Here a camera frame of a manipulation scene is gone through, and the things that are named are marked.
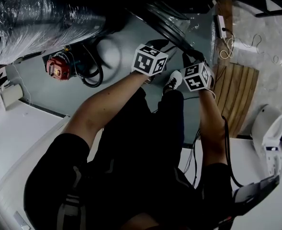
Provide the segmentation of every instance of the forearm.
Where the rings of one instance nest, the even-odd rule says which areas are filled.
[[[220,156],[220,162],[225,158],[225,121],[209,91],[199,91],[200,98],[200,134],[203,151],[210,150],[210,156]]]
[[[80,106],[63,133],[81,136],[91,147],[96,133],[114,118],[147,78],[133,72],[96,93]]]

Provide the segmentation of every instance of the wooden pallet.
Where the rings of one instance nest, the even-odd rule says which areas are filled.
[[[237,137],[254,95],[259,71],[229,63],[215,65],[216,104],[222,115],[228,120],[229,136]]]

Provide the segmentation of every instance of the black pants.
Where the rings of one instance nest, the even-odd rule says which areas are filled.
[[[106,125],[95,159],[116,155],[142,158],[179,165],[184,141],[183,95],[169,91],[158,103],[158,111],[151,113],[140,88]]]

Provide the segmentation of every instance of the plastic-wrapped object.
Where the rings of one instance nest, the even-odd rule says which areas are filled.
[[[105,16],[53,0],[0,0],[0,64],[100,33]]]

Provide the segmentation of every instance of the white bucket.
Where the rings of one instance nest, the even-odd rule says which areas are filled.
[[[0,92],[0,103],[6,110],[9,105],[23,97],[23,91],[19,84],[10,86]]]

